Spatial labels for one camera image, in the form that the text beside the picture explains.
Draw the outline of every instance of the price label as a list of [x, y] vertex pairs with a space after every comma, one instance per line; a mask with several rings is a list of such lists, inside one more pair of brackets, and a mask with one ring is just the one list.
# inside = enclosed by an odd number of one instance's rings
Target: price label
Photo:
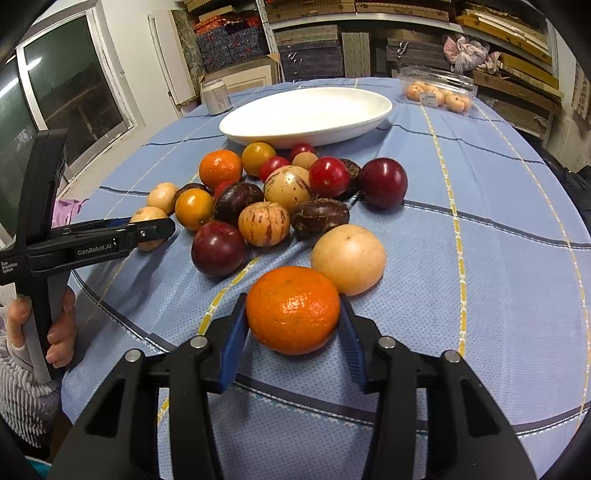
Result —
[[421, 105], [437, 106], [437, 96], [433, 92], [421, 92], [418, 94], [418, 101]]

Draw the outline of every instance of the orange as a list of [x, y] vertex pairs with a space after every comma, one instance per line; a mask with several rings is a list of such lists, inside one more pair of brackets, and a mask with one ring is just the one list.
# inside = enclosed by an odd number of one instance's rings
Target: orange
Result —
[[203, 157], [199, 178], [206, 187], [215, 190], [223, 181], [240, 181], [242, 161], [231, 150], [216, 150]]
[[336, 287], [306, 267], [280, 267], [264, 274], [248, 292], [246, 316], [263, 345], [301, 355], [328, 341], [339, 320]]

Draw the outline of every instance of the metal bolt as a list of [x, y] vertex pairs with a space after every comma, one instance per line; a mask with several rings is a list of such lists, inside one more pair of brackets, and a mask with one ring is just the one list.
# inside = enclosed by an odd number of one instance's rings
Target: metal bolt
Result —
[[131, 363], [137, 362], [141, 357], [142, 357], [142, 352], [140, 352], [139, 350], [136, 350], [136, 349], [130, 350], [129, 352], [127, 352], [125, 354], [125, 359]]
[[191, 338], [189, 342], [193, 348], [205, 348], [207, 346], [207, 339], [203, 335]]
[[443, 358], [451, 364], [459, 363], [459, 361], [462, 359], [460, 354], [457, 353], [455, 350], [448, 350], [443, 354]]
[[378, 345], [382, 348], [394, 348], [396, 346], [396, 340], [392, 337], [380, 337], [378, 340]]

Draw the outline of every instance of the small round fruit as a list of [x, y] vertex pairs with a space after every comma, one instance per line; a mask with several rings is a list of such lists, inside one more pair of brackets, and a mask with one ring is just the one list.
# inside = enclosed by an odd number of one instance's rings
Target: small round fruit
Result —
[[223, 181], [221, 182], [220, 185], [218, 185], [216, 187], [215, 192], [213, 192], [213, 199], [217, 200], [218, 197], [230, 186], [230, 185], [234, 185], [236, 182], [232, 181], [232, 180], [227, 180], [227, 181]]
[[291, 149], [290, 160], [293, 161], [293, 159], [302, 152], [311, 152], [315, 154], [316, 149], [309, 143], [298, 143]]
[[240, 213], [249, 205], [264, 200], [259, 186], [245, 181], [230, 185], [218, 199], [213, 210], [216, 220], [238, 226]]
[[277, 152], [272, 146], [263, 142], [254, 142], [242, 152], [242, 165], [246, 173], [253, 177], [260, 177], [263, 163], [276, 155]]
[[424, 91], [425, 90], [423, 90], [422, 87], [419, 87], [419, 85], [411, 84], [406, 89], [406, 96], [407, 98], [414, 100], [415, 102], [418, 102], [420, 99], [420, 94]]
[[352, 296], [369, 290], [382, 278], [386, 258], [382, 242], [372, 232], [358, 225], [341, 225], [318, 240], [310, 265], [339, 293]]
[[246, 242], [234, 226], [214, 220], [204, 225], [191, 247], [191, 259], [208, 277], [226, 277], [234, 273], [246, 258]]
[[183, 193], [185, 193], [187, 190], [192, 190], [192, 189], [199, 189], [199, 190], [203, 190], [206, 193], [209, 193], [209, 191], [207, 190], [207, 187], [201, 183], [187, 183], [184, 187], [180, 187], [177, 190], [177, 193], [174, 194], [173, 207], [176, 208], [177, 200]]
[[335, 286], [306, 267], [280, 267], [259, 278], [246, 298], [252, 334], [263, 345], [287, 355], [322, 348], [339, 319]]
[[[157, 220], [159, 218], [168, 218], [166, 212], [156, 207], [144, 207], [140, 208], [134, 213], [133, 217], [129, 221], [130, 223], [145, 222], [147, 220]], [[144, 252], [151, 252], [158, 248], [164, 240], [152, 240], [151, 242], [144, 242], [138, 244], [138, 248]]]
[[223, 181], [242, 178], [242, 162], [231, 150], [216, 150], [203, 157], [199, 164], [199, 178], [212, 190]]
[[212, 196], [200, 189], [187, 190], [178, 197], [174, 211], [183, 227], [197, 232], [213, 219]]
[[360, 190], [359, 174], [361, 173], [361, 167], [348, 158], [341, 158], [340, 160], [345, 164], [345, 167], [347, 167], [347, 171], [349, 172], [349, 184], [347, 185], [347, 189], [337, 197], [337, 200], [343, 201], [349, 200]]
[[269, 175], [264, 192], [267, 202], [277, 202], [288, 212], [314, 197], [308, 171], [294, 165], [281, 167]]
[[445, 99], [445, 103], [452, 112], [456, 113], [462, 113], [466, 108], [466, 105], [459, 95], [448, 95]]
[[148, 207], [156, 207], [163, 210], [166, 215], [172, 215], [174, 212], [173, 199], [177, 190], [178, 187], [169, 181], [159, 183], [148, 195], [146, 204]]
[[316, 160], [318, 160], [318, 157], [316, 156], [316, 154], [314, 154], [312, 152], [302, 152], [302, 153], [298, 153], [294, 157], [294, 161], [291, 163], [293, 165], [295, 165], [296, 167], [302, 167], [302, 168], [305, 168], [306, 170], [309, 170], [310, 167], [314, 164], [314, 162]]
[[324, 235], [349, 223], [349, 207], [332, 199], [317, 199], [300, 205], [291, 215], [291, 226], [300, 236]]
[[472, 108], [472, 99], [468, 95], [459, 95], [462, 102], [464, 102], [464, 110]]
[[338, 197], [349, 186], [349, 171], [338, 158], [319, 158], [310, 169], [310, 185], [321, 197]]
[[238, 229], [248, 243], [272, 247], [290, 232], [290, 214], [278, 203], [253, 203], [240, 214]]
[[269, 175], [273, 173], [275, 170], [281, 167], [286, 167], [290, 164], [290, 161], [283, 157], [271, 157], [269, 160], [266, 160], [263, 165], [261, 165], [261, 169], [259, 171], [259, 176], [263, 183], [267, 181]]
[[368, 161], [359, 175], [365, 198], [376, 207], [392, 208], [402, 202], [408, 189], [404, 168], [391, 158]]

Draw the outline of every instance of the white container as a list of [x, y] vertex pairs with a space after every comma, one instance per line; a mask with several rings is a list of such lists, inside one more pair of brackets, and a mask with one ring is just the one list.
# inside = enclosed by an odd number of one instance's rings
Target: white container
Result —
[[391, 111], [392, 102], [379, 93], [351, 87], [301, 88], [241, 106], [221, 121], [220, 131], [240, 145], [329, 145], [373, 130]]
[[232, 109], [228, 87], [222, 79], [202, 84], [201, 100], [207, 106], [209, 115], [219, 115]]

